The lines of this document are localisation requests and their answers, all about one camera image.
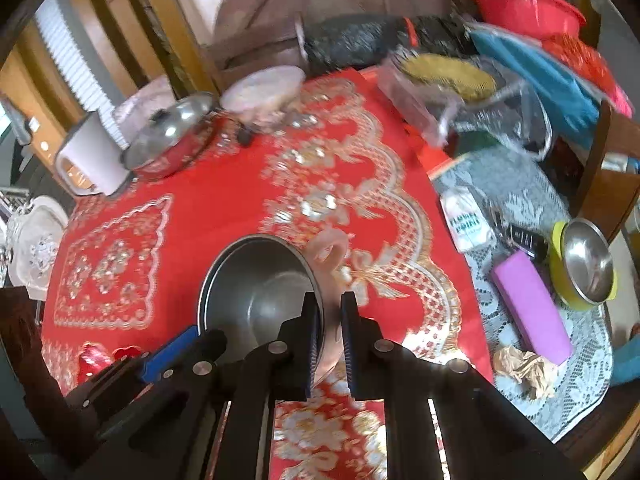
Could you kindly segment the small red glass dish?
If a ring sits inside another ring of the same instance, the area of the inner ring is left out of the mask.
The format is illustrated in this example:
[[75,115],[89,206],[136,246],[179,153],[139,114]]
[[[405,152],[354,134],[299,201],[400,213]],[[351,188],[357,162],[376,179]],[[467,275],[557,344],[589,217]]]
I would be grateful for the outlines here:
[[77,383],[83,384],[91,378],[95,378],[99,372],[123,358],[135,358],[141,356],[142,350],[137,346],[117,348],[114,351],[107,350],[102,344],[87,341],[82,345],[78,356]]

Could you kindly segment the pink steel cup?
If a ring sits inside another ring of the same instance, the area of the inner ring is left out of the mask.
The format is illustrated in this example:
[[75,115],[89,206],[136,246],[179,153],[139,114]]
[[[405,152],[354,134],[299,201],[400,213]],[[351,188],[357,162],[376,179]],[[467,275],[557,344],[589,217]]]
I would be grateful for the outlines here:
[[319,312],[317,385],[343,353],[340,301],[334,278],[349,250],[348,236],[327,229],[298,249],[281,237],[252,234],[235,240],[210,266],[198,295],[198,331],[222,330],[228,347],[221,361],[244,358],[277,339],[283,322],[302,313],[310,292]]

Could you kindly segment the crumpled paper tissue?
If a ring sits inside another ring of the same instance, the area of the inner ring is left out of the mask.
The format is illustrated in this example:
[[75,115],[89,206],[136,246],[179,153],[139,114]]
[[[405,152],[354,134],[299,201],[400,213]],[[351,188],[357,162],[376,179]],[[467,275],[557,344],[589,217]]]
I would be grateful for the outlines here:
[[513,346],[501,347],[492,356],[492,367],[499,376],[510,377],[519,384],[525,382],[533,399],[548,399],[555,395],[559,367],[535,352],[521,351]]

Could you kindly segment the red floral tablecloth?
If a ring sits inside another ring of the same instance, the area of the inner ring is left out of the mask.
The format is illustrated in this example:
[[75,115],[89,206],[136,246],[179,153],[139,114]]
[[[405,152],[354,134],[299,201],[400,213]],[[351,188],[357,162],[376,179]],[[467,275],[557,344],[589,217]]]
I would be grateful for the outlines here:
[[491,376],[471,273],[418,159],[418,139],[354,70],[308,82],[298,106],[310,126],[247,148],[227,126],[172,177],[137,182],[117,200],[78,200],[42,329],[42,356],[63,392],[100,370],[91,347],[109,358],[153,351],[195,324],[205,275],[238,238],[270,234],[304,247],[327,229],[349,240],[337,283],[387,339]]

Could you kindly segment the purple box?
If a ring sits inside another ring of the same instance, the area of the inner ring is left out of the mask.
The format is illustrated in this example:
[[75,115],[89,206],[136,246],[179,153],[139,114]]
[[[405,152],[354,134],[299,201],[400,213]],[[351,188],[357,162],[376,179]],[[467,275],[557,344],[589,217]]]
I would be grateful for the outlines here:
[[533,261],[514,252],[491,270],[491,277],[510,311],[528,351],[557,366],[573,353],[559,309]]

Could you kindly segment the yellow steel bowl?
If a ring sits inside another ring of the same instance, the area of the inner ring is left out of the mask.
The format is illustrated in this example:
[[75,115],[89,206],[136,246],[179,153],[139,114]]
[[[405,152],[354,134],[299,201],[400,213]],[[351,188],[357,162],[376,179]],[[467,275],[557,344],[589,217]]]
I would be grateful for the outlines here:
[[608,242],[589,220],[555,222],[549,269],[556,294],[570,309],[588,311],[617,295],[618,276]]

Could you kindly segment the black car key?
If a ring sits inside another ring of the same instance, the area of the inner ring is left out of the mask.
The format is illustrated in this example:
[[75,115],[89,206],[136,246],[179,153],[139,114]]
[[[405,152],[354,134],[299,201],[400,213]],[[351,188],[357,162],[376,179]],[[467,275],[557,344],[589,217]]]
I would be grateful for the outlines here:
[[526,256],[538,263],[542,263],[547,258],[548,243],[541,234],[506,221],[496,208],[491,208],[489,214],[497,236],[506,246],[524,252]]

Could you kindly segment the white tissue packet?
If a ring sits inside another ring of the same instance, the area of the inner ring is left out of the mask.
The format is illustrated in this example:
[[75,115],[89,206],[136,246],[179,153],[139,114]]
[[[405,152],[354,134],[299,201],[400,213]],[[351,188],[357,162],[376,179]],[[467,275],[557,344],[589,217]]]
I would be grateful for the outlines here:
[[439,200],[454,247],[460,254],[486,246],[495,239],[494,230],[467,188],[447,188]]

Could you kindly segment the white electric kettle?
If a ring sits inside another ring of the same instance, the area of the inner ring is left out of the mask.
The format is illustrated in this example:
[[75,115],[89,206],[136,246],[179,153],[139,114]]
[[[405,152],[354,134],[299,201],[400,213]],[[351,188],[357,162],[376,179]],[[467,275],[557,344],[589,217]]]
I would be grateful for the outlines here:
[[[110,136],[94,110],[70,129],[55,154],[53,167],[66,188],[76,196],[113,196],[134,174],[122,164],[124,151]],[[68,162],[90,182],[88,188],[74,183],[65,169]]]

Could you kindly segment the steel pot with lid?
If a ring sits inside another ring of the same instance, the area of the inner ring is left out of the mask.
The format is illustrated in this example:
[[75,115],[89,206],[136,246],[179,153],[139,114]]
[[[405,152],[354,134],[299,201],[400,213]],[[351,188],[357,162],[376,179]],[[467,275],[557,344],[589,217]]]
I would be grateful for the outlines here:
[[219,106],[213,93],[195,92],[152,114],[120,160],[139,179],[162,180],[198,158],[224,127],[235,132],[242,125],[238,116]]

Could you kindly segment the white lace mat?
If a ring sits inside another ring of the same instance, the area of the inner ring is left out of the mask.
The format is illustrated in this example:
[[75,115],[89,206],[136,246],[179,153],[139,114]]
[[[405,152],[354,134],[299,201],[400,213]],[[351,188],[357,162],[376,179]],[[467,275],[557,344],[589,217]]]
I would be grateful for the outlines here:
[[[544,237],[570,218],[536,162],[500,145],[466,155],[436,179],[435,188],[466,188],[483,209],[495,209],[506,222]],[[602,402],[610,386],[612,346],[603,308],[567,307],[553,289],[548,264],[534,263],[500,238],[464,258],[489,352],[512,346],[558,367],[552,396],[537,396],[525,379],[496,378],[498,390],[558,442]]]

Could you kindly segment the clear plastic food container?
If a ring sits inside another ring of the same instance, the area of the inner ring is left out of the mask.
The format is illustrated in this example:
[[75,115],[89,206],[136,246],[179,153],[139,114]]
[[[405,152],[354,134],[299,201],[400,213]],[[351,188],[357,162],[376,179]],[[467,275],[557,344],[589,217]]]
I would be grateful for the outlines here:
[[243,125],[270,126],[297,99],[305,80],[298,66],[264,68],[235,81],[221,96],[220,106]]

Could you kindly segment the clear bag with food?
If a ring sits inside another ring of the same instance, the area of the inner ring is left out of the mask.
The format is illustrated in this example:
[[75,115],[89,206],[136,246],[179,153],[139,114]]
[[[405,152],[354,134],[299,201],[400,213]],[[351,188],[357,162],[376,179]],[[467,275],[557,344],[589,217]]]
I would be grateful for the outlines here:
[[399,49],[378,68],[378,88],[433,148],[451,133],[482,132],[539,162],[552,127],[533,86],[486,56],[450,58]]

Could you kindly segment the black plastic bag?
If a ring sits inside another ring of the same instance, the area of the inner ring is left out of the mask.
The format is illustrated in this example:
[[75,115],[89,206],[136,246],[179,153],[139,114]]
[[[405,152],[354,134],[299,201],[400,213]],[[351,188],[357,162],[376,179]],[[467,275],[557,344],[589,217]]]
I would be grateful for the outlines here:
[[477,54],[457,15],[344,14],[304,27],[304,55],[315,77],[378,65],[399,48],[450,58]]

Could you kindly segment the blue plastic bag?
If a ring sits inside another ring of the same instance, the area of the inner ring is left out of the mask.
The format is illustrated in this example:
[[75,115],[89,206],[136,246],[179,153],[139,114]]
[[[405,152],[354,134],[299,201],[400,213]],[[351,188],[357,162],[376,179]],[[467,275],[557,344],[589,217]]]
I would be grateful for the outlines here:
[[500,27],[466,23],[479,54],[493,58],[527,80],[544,104],[553,131],[589,151],[604,93],[544,52],[540,42]]

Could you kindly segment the red plastic basin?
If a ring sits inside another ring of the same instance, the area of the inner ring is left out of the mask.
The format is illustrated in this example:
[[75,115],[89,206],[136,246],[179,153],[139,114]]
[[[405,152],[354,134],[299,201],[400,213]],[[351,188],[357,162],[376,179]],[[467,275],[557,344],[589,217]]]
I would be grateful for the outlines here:
[[473,0],[483,20],[514,34],[543,40],[565,34],[577,38],[587,23],[565,0]]

